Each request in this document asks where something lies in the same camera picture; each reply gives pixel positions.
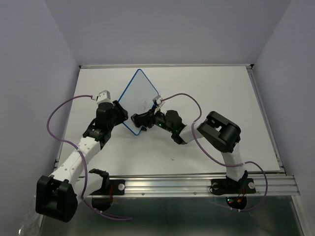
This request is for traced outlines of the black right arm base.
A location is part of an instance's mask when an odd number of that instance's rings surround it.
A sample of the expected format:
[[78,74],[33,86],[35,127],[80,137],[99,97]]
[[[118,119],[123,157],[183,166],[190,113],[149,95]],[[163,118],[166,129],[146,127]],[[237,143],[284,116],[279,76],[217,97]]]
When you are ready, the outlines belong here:
[[209,187],[211,194],[216,196],[228,195],[225,197],[227,206],[232,210],[245,211],[247,206],[247,194],[255,194],[256,188],[252,178],[248,177],[248,172],[244,171],[243,176],[235,181],[228,176],[211,180]]

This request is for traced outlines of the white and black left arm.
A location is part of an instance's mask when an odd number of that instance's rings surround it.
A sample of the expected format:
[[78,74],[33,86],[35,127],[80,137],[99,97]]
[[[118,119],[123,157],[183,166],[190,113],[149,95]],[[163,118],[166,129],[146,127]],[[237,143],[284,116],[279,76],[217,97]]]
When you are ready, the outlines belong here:
[[115,126],[128,119],[127,111],[117,100],[98,102],[96,117],[91,121],[78,145],[64,163],[48,177],[41,176],[36,184],[35,211],[63,222],[69,222],[79,203],[95,191],[107,194],[113,202],[115,186],[109,173],[100,169],[88,170],[87,164],[111,138]]

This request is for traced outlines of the aluminium front mounting rail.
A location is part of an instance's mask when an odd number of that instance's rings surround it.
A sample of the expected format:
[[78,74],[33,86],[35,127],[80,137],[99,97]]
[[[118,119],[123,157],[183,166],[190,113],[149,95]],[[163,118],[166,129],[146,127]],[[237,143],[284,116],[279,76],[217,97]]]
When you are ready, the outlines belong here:
[[183,197],[249,197],[298,196],[300,194],[293,176],[285,174],[250,174],[244,187],[224,190],[223,175],[170,175],[170,176],[111,176],[110,186],[102,190],[102,177],[88,175],[88,183],[79,179],[73,185],[76,197],[112,195],[121,198],[183,198]]

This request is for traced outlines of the white table edge rail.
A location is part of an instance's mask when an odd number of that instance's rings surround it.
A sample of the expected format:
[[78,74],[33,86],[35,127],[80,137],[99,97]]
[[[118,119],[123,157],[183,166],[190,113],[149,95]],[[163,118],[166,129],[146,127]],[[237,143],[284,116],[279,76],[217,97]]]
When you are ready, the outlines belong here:
[[80,69],[109,69],[109,68],[161,68],[161,67],[209,67],[209,66],[245,66],[252,69],[254,64],[90,64],[79,65]]

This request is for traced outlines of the black whiteboard eraser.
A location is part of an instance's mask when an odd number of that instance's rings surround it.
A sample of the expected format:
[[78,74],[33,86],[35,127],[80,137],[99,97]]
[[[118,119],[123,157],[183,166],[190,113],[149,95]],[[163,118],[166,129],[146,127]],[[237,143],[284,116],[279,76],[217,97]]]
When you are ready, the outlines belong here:
[[141,127],[141,123],[139,122],[139,115],[138,114],[132,115],[131,120],[132,120],[133,124],[135,125],[135,127],[137,127],[137,128]]

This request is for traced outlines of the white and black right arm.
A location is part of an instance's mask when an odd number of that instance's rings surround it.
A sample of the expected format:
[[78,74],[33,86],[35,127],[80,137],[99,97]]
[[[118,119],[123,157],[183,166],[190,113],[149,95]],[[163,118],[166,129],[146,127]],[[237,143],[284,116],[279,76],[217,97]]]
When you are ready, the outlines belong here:
[[169,110],[165,114],[161,111],[154,112],[152,109],[142,113],[134,114],[131,120],[137,128],[152,128],[154,125],[171,133],[172,140],[185,145],[191,141],[205,138],[216,150],[221,152],[226,167],[227,188],[237,192],[244,187],[242,179],[245,168],[241,166],[241,157],[234,151],[240,141],[241,129],[238,125],[211,111],[206,119],[194,128],[185,125],[177,111]]

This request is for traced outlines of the blue-edged small whiteboard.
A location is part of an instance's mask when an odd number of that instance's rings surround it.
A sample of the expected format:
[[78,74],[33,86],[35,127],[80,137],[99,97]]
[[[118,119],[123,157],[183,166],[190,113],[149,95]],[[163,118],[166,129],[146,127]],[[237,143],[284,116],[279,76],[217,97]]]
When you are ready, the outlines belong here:
[[134,125],[131,116],[134,114],[142,114],[150,110],[154,104],[153,99],[158,95],[158,90],[143,70],[137,69],[118,99],[118,103],[128,113],[128,119],[124,121],[123,124],[133,135],[138,136],[141,132],[141,127]]

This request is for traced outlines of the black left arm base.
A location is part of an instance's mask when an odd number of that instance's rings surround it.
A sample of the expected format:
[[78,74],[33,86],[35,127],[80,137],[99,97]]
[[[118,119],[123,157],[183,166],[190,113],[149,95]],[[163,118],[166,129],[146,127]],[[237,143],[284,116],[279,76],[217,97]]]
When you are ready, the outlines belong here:
[[94,208],[105,212],[111,207],[114,196],[125,194],[125,185],[124,179],[111,178],[106,171],[92,169],[88,172],[88,186],[85,193],[88,193]]

